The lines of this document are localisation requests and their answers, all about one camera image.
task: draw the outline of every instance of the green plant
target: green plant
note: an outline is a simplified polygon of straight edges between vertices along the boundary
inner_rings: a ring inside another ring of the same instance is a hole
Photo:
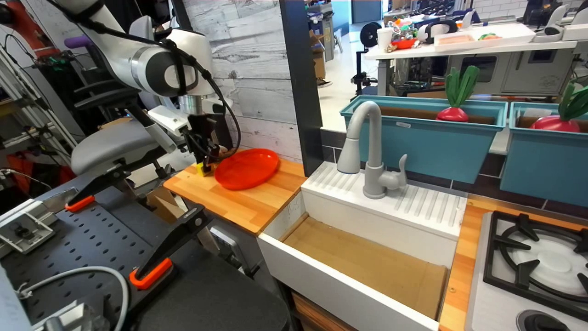
[[[559,100],[559,117],[570,121],[588,111],[588,86],[576,88],[574,82],[567,84],[563,99]]]
[[[451,73],[446,75],[446,93],[451,106],[462,106],[473,95],[479,75],[479,65],[468,65],[464,75],[460,69],[451,69]]]

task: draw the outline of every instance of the faucet handle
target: faucet handle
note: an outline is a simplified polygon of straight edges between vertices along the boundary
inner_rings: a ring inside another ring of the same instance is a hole
[[[407,185],[407,157],[409,157],[409,154],[403,154],[400,157],[400,181],[401,181],[401,185]]]

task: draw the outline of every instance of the faucet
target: faucet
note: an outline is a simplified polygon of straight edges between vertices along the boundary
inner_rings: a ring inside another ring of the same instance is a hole
[[[352,115],[344,150],[337,161],[337,168],[346,174],[361,170],[361,130],[370,115],[370,148],[366,161],[365,194],[370,198],[383,198],[387,191],[407,187],[407,154],[400,159],[400,172],[385,170],[383,163],[383,113],[374,100],[365,100]]]

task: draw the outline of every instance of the stove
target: stove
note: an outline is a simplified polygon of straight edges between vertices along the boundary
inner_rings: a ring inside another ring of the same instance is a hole
[[[588,229],[493,211],[484,216],[471,331],[588,331]]]

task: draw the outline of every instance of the white sink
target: white sink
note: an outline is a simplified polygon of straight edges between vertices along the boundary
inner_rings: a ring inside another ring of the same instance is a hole
[[[289,246],[284,238],[302,218],[326,222],[416,259],[453,266],[466,196],[409,185],[407,194],[368,198],[363,174],[341,174],[326,161],[260,235],[276,279],[357,328],[440,328],[436,317]]]

